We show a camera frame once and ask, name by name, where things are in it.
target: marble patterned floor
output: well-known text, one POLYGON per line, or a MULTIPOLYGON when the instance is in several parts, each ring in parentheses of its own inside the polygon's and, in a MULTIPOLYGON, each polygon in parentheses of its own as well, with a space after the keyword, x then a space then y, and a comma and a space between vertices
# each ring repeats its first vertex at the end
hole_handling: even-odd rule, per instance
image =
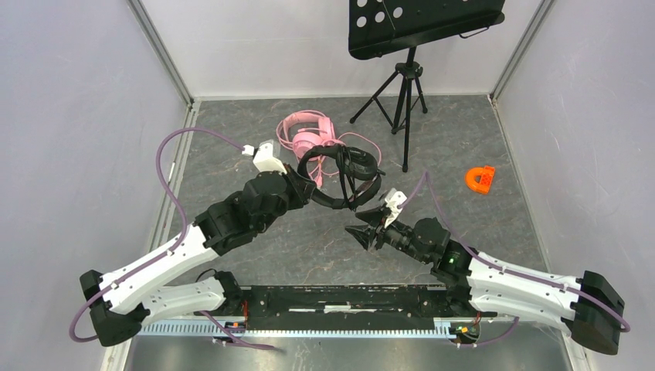
MULTIPOLYGON (((282 100, 226 100, 202 102, 196 127, 219 131, 250 145, 275 138, 277 123, 288 114, 313 109, 331 117, 338 134, 363 134, 382 148, 381 168, 386 172, 382 190, 397 188, 406 194, 421 174, 429 171, 439 202, 448 220, 470 245, 502 260, 544 270, 537 238, 524 197, 516 179, 501 129, 485 96, 426 97, 427 114, 412 112, 409 172, 402 173, 404 132, 390 133, 379 109, 372 105, 355 124, 348 119, 365 98, 318 98, 282 100), (489 194, 472 192, 464 183, 469 168, 496 168, 489 194)), ((392 111, 395 98, 381 102, 392 111)), ((370 144, 355 138, 349 145, 373 151, 370 144)), ((282 159, 296 164, 283 150, 282 159)), ((206 135, 194 134, 179 198, 190 220, 212 203, 256 175, 253 164, 233 147, 206 135)), ((338 196, 338 178, 326 179, 325 192, 338 196)), ((360 208, 368 209, 372 201, 360 208)), ((413 224, 436 209, 424 189, 410 203, 400 220, 413 224)), ((363 250, 344 231, 344 226, 361 224, 352 212, 334 211, 311 203, 289 212, 251 244, 183 274, 174 284, 193 281, 199 272, 214 267, 232 271, 240 284, 374 284, 436 283, 429 267, 385 247, 363 250)), ((180 230, 178 218, 171 231, 180 230)))

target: tripod leg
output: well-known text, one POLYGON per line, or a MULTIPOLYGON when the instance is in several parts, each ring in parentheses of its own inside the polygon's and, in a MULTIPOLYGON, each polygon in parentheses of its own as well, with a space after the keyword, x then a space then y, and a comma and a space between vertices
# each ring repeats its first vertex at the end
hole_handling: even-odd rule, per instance
POLYGON ((395 77, 398 76, 398 73, 399 73, 398 71, 395 71, 394 73, 391 74, 391 76, 390 76, 390 77, 385 81, 385 83, 384 83, 384 84, 383 84, 383 85, 378 89, 378 91, 376 91, 376 92, 373 94, 373 96, 372 96, 370 99, 368 99, 368 102, 366 102, 366 104, 364 104, 364 106, 362 106, 362 107, 359 109, 359 111, 357 111, 357 113, 355 114, 355 116, 353 116, 353 117, 350 119, 350 123, 351 123, 351 124, 354 124, 355 121, 357 120, 357 118, 359 117, 359 115, 362 114, 364 111, 366 111, 366 108, 368 108, 368 106, 370 106, 371 103, 373 103, 374 100, 378 99, 378 95, 380 95, 380 94, 382 93, 382 91, 384 91, 384 89, 386 89, 387 86, 388 86, 388 85, 393 81, 393 79, 395 79, 395 77))
POLYGON ((412 81, 407 81, 407 107, 405 108, 405 151, 402 156, 402 172, 409 170, 407 157, 409 154, 409 117, 412 115, 412 81))
POLYGON ((398 94, 398 104, 395 106, 395 116, 393 118, 392 134, 397 133, 396 129, 400 123, 400 114, 402 113, 402 102, 405 100, 405 95, 407 93, 407 87, 411 87, 411 81, 408 81, 406 78, 402 79, 402 84, 400 86, 400 94, 398 94))
POLYGON ((416 89, 419 91, 419 99, 421 100, 421 106, 423 107, 423 113, 428 113, 428 107, 426 106, 426 99, 423 97, 423 89, 421 89, 421 83, 419 78, 416 78, 416 89))

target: music stand tripod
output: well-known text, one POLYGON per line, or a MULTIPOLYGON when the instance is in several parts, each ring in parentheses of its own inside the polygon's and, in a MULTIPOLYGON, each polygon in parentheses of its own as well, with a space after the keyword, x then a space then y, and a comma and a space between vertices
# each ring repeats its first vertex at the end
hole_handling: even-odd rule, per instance
POLYGON ((423 90, 421 89, 421 83, 419 80, 419 77, 423 74, 423 67, 418 62, 414 61, 414 56, 416 55, 416 47, 413 46, 409 48, 409 51, 407 52, 407 60, 404 63, 397 63, 395 65, 395 71, 392 73, 392 75, 385 81, 385 83, 373 94, 373 96, 368 99, 366 104, 362 106, 359 111, 355 114, 350 119, 350 123, 354 124, 357 118, 359 117, 360 114, 362 114, 364 111, 366 111, 366 108, 371 105, 371 103, 375 102, 378 107, 380 107, 380 111, 382 111, 382 114, 385 116, 387 119, 387 122, 389 122, 389 125, 391 125, 391 132, 392 134, 396 134, 402 129, 405 129, 405 149, 403 150, 403 155, 402 155, 402 172, 407 172, 409 169, 408 166, 408 154, 409 154, 409 124, 411 122, 411 116, 412 116, 412 109, 414 106, 416 106, 416 103, 418 101, 421 101, 421 107, 423 108, 423 113, 427 114, 428 113, 428 108, 426 107, 426 100, 423 97, 423 90), (393 118, 393 121, 387 114, 387 111, 385 108, 382 106, 380 103, 380 100, 378 99, 378 96, 386 89, 386 87, 398 76, 402 75, 402 83, 400 85, 400 94, 398 95, 398 103, 395 107, 395 115, 393 118), (412 104, 412 83, 416 84, 416 91, 419 93, 419 97, 416 98, 414 103, 412 104), (403 122, 400 122, 400 116, 402 114, 402 104, 403 101, 406 102, 406 108, 405 108, 405 120, 403 122))
POLYGON ((502 23, 505 0, 484 0, 483 2, 462 2, 461 0, 378 0, 349 1, 348 52, 357 60, 370 60, 386 54, 409 49, 407 60, 395 65, 395 72, 373 94, 355 116, 357 120, 371 103, 376 102, 382 114, 396 134, 405 129, 405 150, 402 170, 407 172, 409 154, 409 124, 412 108, 420 100, 423 113, 427 113, 419 77, 423 68, 414 61, 416 47, 447 37, 459 35, 468 39, 490 27, 502 23), (382 91, 398 76, 402 75, 402 85, 393 121, 378 99, 382 91), (412 83, 416 84, 419 98, 412 104, 412 83), (405 102, 405 120, 400 122, 402 104, 405 102))

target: orange plastic piece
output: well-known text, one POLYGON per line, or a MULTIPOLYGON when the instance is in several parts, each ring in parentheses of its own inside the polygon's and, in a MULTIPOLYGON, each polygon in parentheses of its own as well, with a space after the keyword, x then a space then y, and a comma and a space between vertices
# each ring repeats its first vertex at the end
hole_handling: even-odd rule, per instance
POLYGON ((484 166, 484 168, 472 168, 464 176, 464 181, 472 191, 486 195, 489 193, 491 182, 494 180, 494 173, 496 168, 491 166, 484 166))

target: white plastic clip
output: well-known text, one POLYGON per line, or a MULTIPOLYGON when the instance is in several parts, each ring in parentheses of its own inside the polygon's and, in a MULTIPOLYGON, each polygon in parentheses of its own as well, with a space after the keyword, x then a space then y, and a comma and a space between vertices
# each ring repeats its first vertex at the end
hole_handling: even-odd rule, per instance
POLYGON ((407 196, 405 196, 405 193, 397 191, 395 188, 391 188, 389 193, 387 193, 387 196, 385 196, 385 206, 391 210, 391 215, 389 215, 385 220, 385 228, 398 219, 398 216, 402 211, 402 207, 400 206, 406 200, 407 196))
POLYGON ((255 148, 252 145, 244 145, 241 154, 252 157, 255 155, 255 148))
POLYGON ((253 164, 260 172, 281 172, 287 174, 284 163, 277 156, 280 155, 280 143, 270 140, 260 144, 253 158, 253 164))

